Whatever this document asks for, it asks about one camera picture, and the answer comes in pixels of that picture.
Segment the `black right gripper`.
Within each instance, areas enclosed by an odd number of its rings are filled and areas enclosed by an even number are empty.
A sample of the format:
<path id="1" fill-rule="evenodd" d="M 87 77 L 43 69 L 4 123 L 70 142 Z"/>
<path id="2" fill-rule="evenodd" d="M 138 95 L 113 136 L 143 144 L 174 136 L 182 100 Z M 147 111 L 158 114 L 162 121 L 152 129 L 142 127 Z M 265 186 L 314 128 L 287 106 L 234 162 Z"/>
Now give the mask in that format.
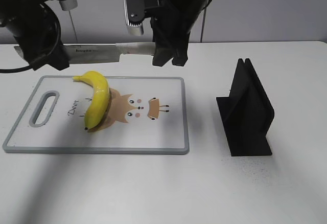
<path id="1" fill-rule="evenodd" d="M 172 58 L 172 65 L 185 65 L 191 29 L 204 8 L 204 0 L 161 0 L 161 3 L 151 17 L 156 44 L 152 65 L 164 66 Z"/>

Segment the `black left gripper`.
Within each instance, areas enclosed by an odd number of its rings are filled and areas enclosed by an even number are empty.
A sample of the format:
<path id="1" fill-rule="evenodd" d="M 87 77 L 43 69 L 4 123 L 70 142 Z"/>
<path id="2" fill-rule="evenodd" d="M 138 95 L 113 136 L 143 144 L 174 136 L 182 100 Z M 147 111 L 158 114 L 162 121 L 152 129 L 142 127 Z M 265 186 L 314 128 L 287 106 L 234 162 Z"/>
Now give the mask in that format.
<path id="1" fill-rule="evenodd" d="M 54 11 L 46 4 L 40 4 L 43 19 L 37 25 L 40 27 L 31 35 L 17 37 L 23 58 L 32 63 L 32 69 L 37 70 L 49 65 L 56 70 L 69 67 L 69 56 L 61 41 L 61 25 Z"/>

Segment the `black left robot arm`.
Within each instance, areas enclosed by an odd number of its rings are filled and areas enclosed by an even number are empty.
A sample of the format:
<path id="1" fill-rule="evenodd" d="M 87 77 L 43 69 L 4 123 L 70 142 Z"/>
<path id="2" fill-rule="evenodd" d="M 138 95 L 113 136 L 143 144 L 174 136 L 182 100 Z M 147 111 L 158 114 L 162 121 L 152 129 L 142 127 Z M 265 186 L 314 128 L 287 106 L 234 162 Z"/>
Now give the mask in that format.
<path id="1" fill-rule="evenodd" d="M 44 65 L 59 71 L 69 67 L 59 19 L 47 1 L 1 0 L 1 27 L 12 33 L 28 63 L 21 68 L 2 69 L 2 74 L 37 70 Z"/>

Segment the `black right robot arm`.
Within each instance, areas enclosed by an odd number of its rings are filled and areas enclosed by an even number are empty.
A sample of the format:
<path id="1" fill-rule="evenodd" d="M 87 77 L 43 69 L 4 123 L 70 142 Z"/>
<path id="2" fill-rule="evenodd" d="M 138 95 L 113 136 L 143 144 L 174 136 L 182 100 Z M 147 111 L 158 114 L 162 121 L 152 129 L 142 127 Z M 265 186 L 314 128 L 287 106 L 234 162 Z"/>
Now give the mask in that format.
<path id="1" fill-rule="evenodd" d="M 184 66 L 188 60 L 191 29 L 201 11 L 212 0 L 163 0 L 163 6 L 151 17 L 155 42 L 153 66 Z"/>

